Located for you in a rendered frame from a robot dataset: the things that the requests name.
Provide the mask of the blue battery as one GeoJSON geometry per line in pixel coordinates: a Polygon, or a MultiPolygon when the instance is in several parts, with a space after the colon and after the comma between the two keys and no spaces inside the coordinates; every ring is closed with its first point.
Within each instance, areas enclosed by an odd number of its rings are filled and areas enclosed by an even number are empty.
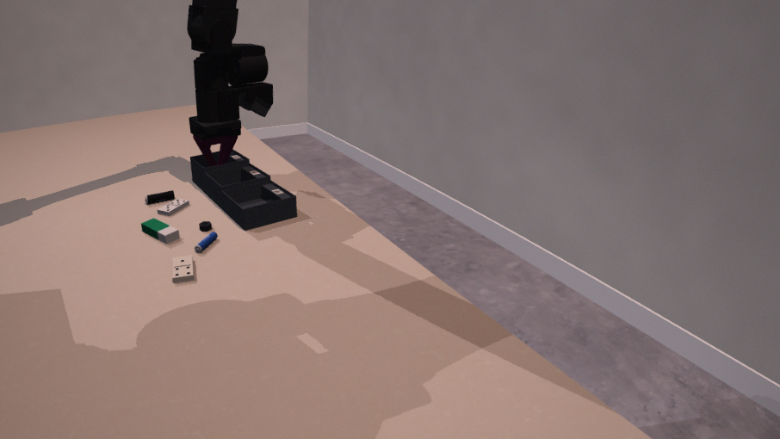
{"type": "Polygon", "coordinates": [[[197,253],[201,253],[205,248],[207,248],[216,238],[218,237],[216,232],[211,232],[207,237],[205,237],[196,247],[195,251],[197,253]]]}

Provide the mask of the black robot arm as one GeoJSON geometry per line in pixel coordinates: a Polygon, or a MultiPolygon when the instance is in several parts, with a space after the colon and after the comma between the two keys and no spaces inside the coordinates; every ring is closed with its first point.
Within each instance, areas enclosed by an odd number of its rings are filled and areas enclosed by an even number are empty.
{"type": "Polygon", "coordinates": [[[237,0],[193,0],[189,6],[191,49],[202,52],[194,60],[195,88],[232,85],[218,92],[220,122],[239,119],[239,106],[265,117],[273,104],[273,84],[263,82],[269,69],[265,48],[232,43],[236,6],[237,0]]]}

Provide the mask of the black rack of bins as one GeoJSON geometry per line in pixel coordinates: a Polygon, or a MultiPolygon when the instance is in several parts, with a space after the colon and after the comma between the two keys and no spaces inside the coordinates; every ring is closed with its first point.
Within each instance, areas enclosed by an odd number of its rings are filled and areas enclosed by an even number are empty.
{"type": "Polygon", "coordinates": [[[203,155],[190,163],[192,181],[244,231],[297,217],[296,195],[237,151],[227,164],[209,167],[203,155]]]}

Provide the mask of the white domino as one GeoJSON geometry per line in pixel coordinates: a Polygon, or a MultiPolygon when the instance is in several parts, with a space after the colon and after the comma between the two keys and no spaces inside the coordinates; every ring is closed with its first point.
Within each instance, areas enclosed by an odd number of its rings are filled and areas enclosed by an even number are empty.
{"type": "Polygon", "coordinates": [[[172,257],[173,283],[194,281],[194,265],[192,255],[172,257]]]}
{"type": "Polygon", "coordinates": [[[174,201],[168,203],[167,205],[159,208],[158,214],[171,216],[173,213],[176,213],[177,211],[183,209],[188,205],[189,205],[189,201],[187,200],[175,199],[174,201]]]}

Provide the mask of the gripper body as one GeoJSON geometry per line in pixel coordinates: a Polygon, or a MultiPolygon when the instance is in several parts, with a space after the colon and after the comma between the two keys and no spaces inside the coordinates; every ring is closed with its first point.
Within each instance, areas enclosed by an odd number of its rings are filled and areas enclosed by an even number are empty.
{"type": "Polygon", "coordinates": [[[218,92],[224,90],[229,90],[229,86],[213,90],[195,90],[197,116],[189,117],[189,125],[190,132],[198,139],[241,135],[241,120],[220,122],[218,92]]]}

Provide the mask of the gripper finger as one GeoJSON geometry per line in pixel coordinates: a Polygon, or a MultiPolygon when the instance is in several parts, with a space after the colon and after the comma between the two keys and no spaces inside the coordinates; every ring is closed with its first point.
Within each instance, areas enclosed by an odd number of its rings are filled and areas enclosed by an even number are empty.
{"type": "Polygon", "coordinates": [[[213,153],[210,150],[211,145],[217,145],[217,144],[221,144],[221,143],[226,143],[226,148],[224,150],[224,154],[223,154],[223,157],[221,159],[221,163],[220,164],[227,164],[228,158],[230,157],[232,149],[233,149],[233,147],[234,147],[234,145],[235,145],[235,143],[237,141],[237,138],[238,138],[238,136],[230,137],[229,135],[226,135],[226,136],[223,136],[223,137],[218,137],[218,138],[213,138],[213,139],[205,139],[205,140],[198,139],[198,141],[199,141],[199,143],[201,145],[201,148],[204,151],[204,153],[205,153],[205,155],[207,157],[207,160],[210,163],[210,165],[211,166],[215,166],[217,164],[216,164],[216,162],[214,160],[213,153]]]}
{"type": "MultiPolygon", "coordinates": [[[[201,146],[200,146],[200,143],[199,143],[199,141],[198,141],[198,138],[197,138],[196,136],[194,136],[194,135],[193,135],[193,138],[194,138],[194,140],[195,140],[195,143],[196,143],[196,144],[198,145],[198,147],[200,148],[200,150],[201,150],[201,153],[203,154],[204,158],[207,160],[207,157],[205,156],[205,153],[204,153],[204,151],[202,150],[202,148],[201,148],[201,146]]],[[[224,150],[225,150],[225,148],[226,148],[226,143],[222,143],[222,144],[220,144],[220,154],[219,154],[219,158],[218,158],[218,163],[217,163],[217,165],[220,165],[220,163],[221,163],[221,159],[222,159],[222,157],[223,157],[223,154],[224,154],[224,150]]],[[[208,163],[209,167],[211,167],[211,165],[210,165],[210,163],[208,162],[208,160],[207,160],[207,163],[208,163]]]]}

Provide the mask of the green and white eraser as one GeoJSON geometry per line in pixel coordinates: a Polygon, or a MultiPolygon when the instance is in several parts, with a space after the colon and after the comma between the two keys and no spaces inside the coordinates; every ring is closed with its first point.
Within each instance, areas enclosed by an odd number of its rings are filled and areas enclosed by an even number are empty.
{"type": "Polygon", "coordinates": [[[178,229],[154,218],[141,223],[141,227],[142,232],[165,244],[169,244],[180,238],[178,229]]]}

